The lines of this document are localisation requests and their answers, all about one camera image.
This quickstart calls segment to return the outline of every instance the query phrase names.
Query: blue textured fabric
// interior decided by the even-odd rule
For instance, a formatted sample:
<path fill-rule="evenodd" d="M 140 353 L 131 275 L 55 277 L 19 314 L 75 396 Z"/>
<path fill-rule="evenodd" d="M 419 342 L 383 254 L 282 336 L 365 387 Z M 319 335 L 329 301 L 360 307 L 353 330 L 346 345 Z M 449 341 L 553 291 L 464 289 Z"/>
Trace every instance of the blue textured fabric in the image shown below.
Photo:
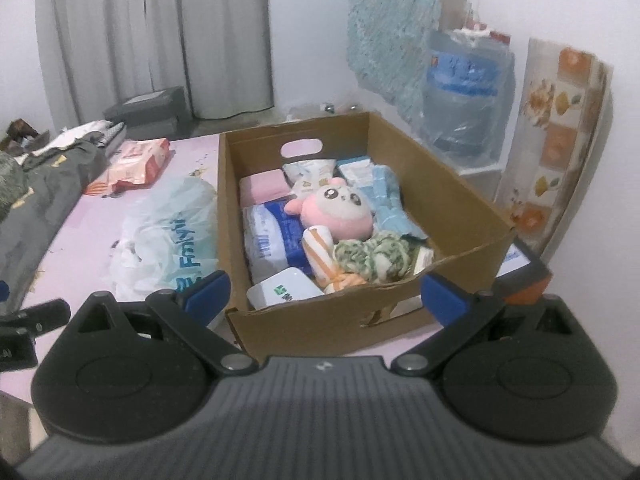
<path fill-rule="evenodd" d="M 349 66 L 409 123 L 422 109 L 426 38 L 439 18 L 440 0 L 350 0 Z"/>
<path fill-rule="evenodd" d="M 373 209 L 373 227 L 376 232 L 393 231 L 400 236 L 426 240 L 427 235 L 412 222 L 402 209 L 400 185 L 396 174 L 388 166 L 372 167 L 373 186 L 359 187 Z"/>

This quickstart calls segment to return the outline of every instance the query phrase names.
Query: water bottle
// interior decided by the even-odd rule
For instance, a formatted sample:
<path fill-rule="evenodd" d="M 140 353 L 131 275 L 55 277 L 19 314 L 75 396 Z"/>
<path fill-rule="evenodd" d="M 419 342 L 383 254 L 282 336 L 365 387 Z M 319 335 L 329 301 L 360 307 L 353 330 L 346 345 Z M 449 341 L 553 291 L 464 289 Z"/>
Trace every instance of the water bottle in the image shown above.
<path fill-rule="evenodd" d="M 503 108 L 511 53 L 473 31 L 432 31 L 423 83 L 421 136 L 463 166 L 488 155 Z"/>

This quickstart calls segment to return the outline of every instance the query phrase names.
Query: black handle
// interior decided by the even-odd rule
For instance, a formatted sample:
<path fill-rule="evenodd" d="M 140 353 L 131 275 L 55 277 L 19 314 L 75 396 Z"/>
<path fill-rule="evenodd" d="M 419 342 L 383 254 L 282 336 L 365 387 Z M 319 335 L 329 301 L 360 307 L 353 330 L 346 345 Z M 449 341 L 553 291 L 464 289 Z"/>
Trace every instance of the black handle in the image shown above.
<path fill-rule="evenodd" d="M 58 299 L 0 317 L 0 326 L 25 328 L 31 337 L 37 337 L 65 326 L 70 318 L 69 304 Z"/>
<path fill-rule="evenodd" d="M 200 325 L 183 312 L 175 303 L 175 293 L 159 291 L 146 298 L 149 309 L 178 336 L 194 354 L 220 375 L 241 375 L 253 372 L 258 363 L 240 371 L 223 367 L 221 360 L 230 354 L 241 354 L 238 348 L 228 343 L 208 328 Z"/>
<path fill-rule="evenodd" d="M 415 346 L 406 354 L 418 354 L 427 359 L 428 365 L 419 370 L 406 370 L 399 364 L 402 356 L 391 363 L 391 369 L 403 376 L 427 376 L 434 378 L 444 364 L 464 347 L 471 344 L 476 336 L 504 314 L 504 301 L 495 296 L 474 300 L 469 311 L 432 337 Z"/>
<path fill-rule="evenodd" d="M 25 328 L 0 327 L 0 372 L 38 365 L 33 339 Z"/>

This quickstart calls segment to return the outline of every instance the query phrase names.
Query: plastic bag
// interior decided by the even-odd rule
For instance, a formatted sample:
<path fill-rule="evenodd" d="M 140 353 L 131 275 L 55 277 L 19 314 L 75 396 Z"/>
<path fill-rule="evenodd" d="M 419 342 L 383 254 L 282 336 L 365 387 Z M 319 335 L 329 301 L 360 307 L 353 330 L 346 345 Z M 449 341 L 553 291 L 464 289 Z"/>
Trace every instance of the plastic bag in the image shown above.
<path fill-rule="evenodd" d="M 216 191 L 188 176 L 154 187 L 122 224 L 110 263 L 115 297 L 139 301 L 188 288 L 216 270 Z"/>
<path fill-rule="evenodd" d="M 84 194 L 104 195 L 148 186 L 168 161 L 167 139 L 125 140 L 107 170 L 87 186 Z"/>
<path fill-rule="evenodd" d="M 459 169 L 497 162 L 513 105 L 508 45 L 466 29 L 432 30 L 428 43 L 419 136 Z"/>

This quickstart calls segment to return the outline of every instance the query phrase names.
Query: pink stuffed toy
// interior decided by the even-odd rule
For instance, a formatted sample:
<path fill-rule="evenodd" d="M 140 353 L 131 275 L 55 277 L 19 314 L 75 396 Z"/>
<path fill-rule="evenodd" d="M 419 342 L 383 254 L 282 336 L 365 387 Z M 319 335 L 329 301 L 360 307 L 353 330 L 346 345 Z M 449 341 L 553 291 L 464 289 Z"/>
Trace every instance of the pink stuffed toy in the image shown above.
<path fill-rule="evenodd" d="M 300 215 L 305 228 L 323 225 L 334 240 L 368 240 L 373 232 L 369 205 L 343 178 L 332 178 L 304 199 L 290 200 L 284 208 L 289 215 Z"/>

